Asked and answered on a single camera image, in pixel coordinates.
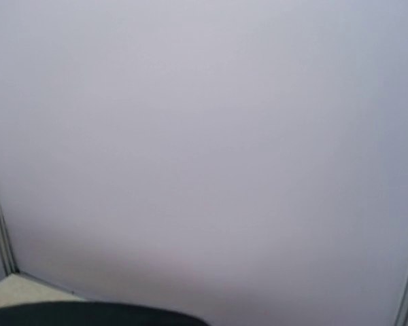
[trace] dark curved object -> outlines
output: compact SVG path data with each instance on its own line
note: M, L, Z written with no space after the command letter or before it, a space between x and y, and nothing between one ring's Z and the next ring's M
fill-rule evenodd
M168 310L104 302L43 302L0 308L0 326L209 326Z

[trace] black object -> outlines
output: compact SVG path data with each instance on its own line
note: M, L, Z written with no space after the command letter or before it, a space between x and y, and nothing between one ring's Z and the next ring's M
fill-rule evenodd
M0 308L0 326L209 326L168 310L104 302L42 302Z

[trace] beige floor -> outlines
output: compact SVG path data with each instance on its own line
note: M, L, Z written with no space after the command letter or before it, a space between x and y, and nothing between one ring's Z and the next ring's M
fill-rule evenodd
M75 295L11 275L0 282L0 307L42 301L78 301Z

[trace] floor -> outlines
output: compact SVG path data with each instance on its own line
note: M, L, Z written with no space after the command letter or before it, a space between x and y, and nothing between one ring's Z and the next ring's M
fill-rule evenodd
M0 282L0 307L42 301L80 301L67 292L35 282L25 276L11 275Z

